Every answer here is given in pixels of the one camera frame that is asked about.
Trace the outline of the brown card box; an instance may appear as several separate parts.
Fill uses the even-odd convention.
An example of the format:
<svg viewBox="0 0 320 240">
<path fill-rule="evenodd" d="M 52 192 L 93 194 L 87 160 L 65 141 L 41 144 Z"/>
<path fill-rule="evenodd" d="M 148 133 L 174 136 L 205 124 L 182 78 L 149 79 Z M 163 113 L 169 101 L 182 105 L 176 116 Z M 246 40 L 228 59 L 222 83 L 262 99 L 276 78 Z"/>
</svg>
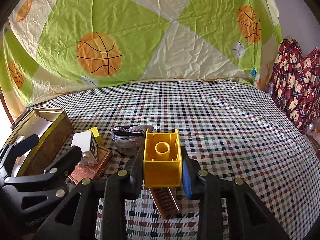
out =
<svg viewBox="0 0 320 240">
<path fill-rule="evenodd" d="M 98 179 L 98 177 L 103 174 L 106 166 L 108 165 L 112 157 L 113 153 L 111 150 L 99 146 L 99 161 L 97 165 L 80 167 L 77 164 L 73 172 L 68 176 L 68 178 L 75 184 L 78 184 L 84 178 L 90 178 L 92 180 Z"/>
</svg>

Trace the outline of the white toy block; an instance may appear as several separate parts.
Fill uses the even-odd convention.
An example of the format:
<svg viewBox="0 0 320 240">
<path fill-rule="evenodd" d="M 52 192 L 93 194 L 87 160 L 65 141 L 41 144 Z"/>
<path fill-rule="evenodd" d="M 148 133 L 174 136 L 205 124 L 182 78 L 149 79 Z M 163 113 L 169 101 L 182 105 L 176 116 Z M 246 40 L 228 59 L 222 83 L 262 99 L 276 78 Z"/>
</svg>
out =
<svg viewBox="0 0 320 240">
<path fill-rule="evenodd" d="M 92 131 L 74 133 L 71 146 L 81 149 L 80 167 L 94 166 L 98 163 L 98 144 Z"/>
</svg>

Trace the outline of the small yellow cube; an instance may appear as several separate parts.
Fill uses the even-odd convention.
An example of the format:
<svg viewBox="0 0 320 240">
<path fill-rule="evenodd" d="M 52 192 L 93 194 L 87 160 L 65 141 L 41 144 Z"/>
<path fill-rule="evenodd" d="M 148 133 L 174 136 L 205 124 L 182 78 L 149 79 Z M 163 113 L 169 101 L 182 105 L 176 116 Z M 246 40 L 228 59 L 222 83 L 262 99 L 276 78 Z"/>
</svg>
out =
<svg viewBox="0 0 320 240">
<path fill-rule="evenodd" d="M 91 131 L 93 133 L 93 135 L 95 137 L 95 140 L 96 140 L 96 142 L 97 142 L 97 144 L 99 146 L 103 146 L 104 145 L 102 137 L 101 137 L 101 135 L 100 135 L 100 133 L 98 131 L 97 126 L 88 129 L 88 131 Z"/>
</svg>

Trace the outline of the brown harmonica case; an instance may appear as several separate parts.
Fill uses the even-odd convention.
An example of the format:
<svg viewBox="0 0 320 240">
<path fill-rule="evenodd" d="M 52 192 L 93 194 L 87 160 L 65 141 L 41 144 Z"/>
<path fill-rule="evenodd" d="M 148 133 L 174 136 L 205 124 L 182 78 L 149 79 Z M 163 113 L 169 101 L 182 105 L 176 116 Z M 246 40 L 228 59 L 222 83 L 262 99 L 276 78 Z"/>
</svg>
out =
<svg viewBox="0 0 320 240">
<path fill-rule="evenodd" d="M 149 191 L 162 219 L 180 213 L 180 206 L 170 188 L 150 187 Z"/>
</svg>

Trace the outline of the yellow large toy block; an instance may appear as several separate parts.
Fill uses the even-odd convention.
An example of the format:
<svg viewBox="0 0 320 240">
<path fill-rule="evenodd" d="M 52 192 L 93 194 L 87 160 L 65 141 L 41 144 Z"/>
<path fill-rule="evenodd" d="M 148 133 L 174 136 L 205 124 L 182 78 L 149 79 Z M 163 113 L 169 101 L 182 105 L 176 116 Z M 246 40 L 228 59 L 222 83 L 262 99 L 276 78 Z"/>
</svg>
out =
<svg viewBox="0 0 320 240">
<path fill-rule="evenodd" d="M 179 187 L 182 181 L 182 154 L 178 130 L 146 131 L 143 156 L 146 187 Z"/>
</svg>

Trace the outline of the black smartphone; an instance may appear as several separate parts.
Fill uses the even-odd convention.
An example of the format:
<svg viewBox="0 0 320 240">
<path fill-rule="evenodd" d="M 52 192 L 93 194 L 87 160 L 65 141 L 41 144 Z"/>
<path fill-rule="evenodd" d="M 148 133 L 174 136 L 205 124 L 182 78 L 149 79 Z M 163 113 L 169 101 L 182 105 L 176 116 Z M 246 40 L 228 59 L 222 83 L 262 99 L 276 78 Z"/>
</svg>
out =
<svg viewBox="0 0 320 240">
<path fill-rule="evenodd" d="M 30 112 L 30 109 L 26 108 L 17 119 L 11 124 L 10 129 L 13 130 L 22 120 L 23 118 Z"/>
</svg>

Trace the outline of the gold metal tin box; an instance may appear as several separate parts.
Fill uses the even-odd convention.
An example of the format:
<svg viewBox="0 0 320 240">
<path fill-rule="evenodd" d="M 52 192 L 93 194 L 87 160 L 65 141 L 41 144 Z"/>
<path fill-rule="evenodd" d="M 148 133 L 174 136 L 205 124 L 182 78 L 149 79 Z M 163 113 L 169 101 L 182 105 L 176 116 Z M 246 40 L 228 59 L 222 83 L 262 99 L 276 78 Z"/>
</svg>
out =
<svg viewBox="0 0 320 240">
<path fill-rule="evenodd" d="M 42 174 L 49 166 L 74 128 L 64 109 L 32 109 L 13 129 L 6 143 L 12 145 L 33 134 L 39 142 L 15 161 L 12 177 Z"/>
</svg>

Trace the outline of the basketball pattern hanging sheet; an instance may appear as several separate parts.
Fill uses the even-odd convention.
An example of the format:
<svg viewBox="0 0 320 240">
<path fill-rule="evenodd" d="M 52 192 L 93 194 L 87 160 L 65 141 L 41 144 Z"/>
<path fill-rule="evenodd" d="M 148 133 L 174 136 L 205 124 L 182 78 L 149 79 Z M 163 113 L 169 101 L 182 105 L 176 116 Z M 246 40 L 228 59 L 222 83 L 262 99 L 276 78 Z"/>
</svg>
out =
<svg viewBox="0 0 320 240">
<path fill-rule="evenodd" d="M 149 80 L 264 89 L 282 41 L 274 0 L 19 0 L 1 30 L 18 114 L 63 93 Z"/>
</svg>

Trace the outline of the red bear pattern cloth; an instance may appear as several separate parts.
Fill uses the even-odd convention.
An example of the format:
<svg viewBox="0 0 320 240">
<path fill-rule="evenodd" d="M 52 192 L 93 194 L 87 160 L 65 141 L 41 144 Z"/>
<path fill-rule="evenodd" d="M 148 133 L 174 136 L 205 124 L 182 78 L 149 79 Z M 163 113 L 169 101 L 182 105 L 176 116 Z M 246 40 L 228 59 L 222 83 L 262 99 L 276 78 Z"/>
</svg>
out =
<svg viewBox="0 0 320 240">
<path fill-rule="evenodd" d="M 304 134 L 319 118 L 319 49 L 303 56 L 295 39 L 283 39 L 264 92 Z"/>
</svg>

